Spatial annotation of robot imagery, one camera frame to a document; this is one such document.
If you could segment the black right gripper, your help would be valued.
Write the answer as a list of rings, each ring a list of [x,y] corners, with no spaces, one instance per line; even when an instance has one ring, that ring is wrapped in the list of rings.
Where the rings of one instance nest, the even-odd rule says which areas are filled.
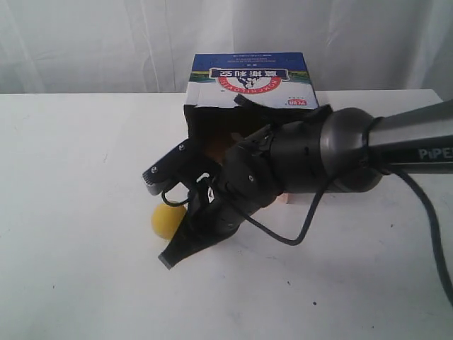
[[[270,141],[239,142],[226,151],[222,165],[197,142],[187,144],[188,211],[158,256],[167,269],[231,237],[247,217],[283,192]]]

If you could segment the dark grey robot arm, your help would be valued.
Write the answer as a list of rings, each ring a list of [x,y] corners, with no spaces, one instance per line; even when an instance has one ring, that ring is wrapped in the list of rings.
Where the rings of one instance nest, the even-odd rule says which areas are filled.
[[[387,174],[452,171],[452,102],[374,117],[359,108],[270,108],[244,96],[233,108],[186,106],[213,119],[190,124],[189,136],[143,178],[149,192],[165,197],[176,185],[188,190],[182,220],[159,255],[167,268],[233,236],[243,222],[284,193],[313,193],[296,246],[305,238],[324,193],[361,193]]]

